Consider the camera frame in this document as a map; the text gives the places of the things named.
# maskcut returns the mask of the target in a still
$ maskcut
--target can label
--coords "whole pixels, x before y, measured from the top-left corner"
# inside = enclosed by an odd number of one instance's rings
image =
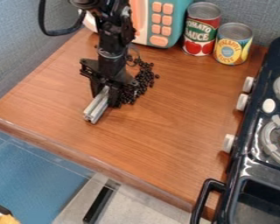
[[[188,16],[185,23],[184,51],[195,56],[211,54],[221,17],[205,20]]]
[[[240,65],[246,61],[251,44],[252,38],[236,41],[218,35],[213,56],[222,64]]]
[[[210,24],[188,18],[185,26],[185,35],[192,41],[210,42],[216,36],[217,29]]]

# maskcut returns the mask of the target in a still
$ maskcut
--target black stove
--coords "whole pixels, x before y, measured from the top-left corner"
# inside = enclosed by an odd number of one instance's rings
[[[256,79],[248,77],[237,103],[245,112],[227,135],[227,183],[206,180],[192,212],[200,216],[210,192],[221,194],[213,224],[280,224],[280,38],[272,42]]]

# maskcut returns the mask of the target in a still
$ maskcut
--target wooden table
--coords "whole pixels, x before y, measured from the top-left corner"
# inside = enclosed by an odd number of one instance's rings
[[[96,35],[79,31],[14,87],[0,100],[0,118],[8,121],[0,119],[0,129],[172,204],[194,204],[205,179],[225,179],[222,141],[238,129],[238,95],[267,49],[254,46],[248,62],[224,66],[212,56],[185,55],[179,45],[139,46],[161,79],[136,105],[109,109],[92,125],[82,117],[92,96],[79,59],[96,58],[96,44]]]

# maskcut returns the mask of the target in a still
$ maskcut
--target oven door handle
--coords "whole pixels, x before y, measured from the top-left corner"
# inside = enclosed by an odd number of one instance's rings
[[[210,192],[224,193],[225,191],[226,191],[225,184],[212,178],[207,179],[202,186],[199,197],[197,198],[196,201],[196,205],[192,210],[192,217],[191,217],[190,224],[200,224],[200,218]]]

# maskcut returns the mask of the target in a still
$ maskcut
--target tomato sauce can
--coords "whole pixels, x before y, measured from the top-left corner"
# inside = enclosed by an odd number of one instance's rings
[[[187,10],[183,49],[195,56],[211,54],[221,21],[221,10],[213,3],[193,3]]]
[[[236,66],[249,56],[253,32],[245,24],[227,23],[218,30],[213,56],[220,63]]]

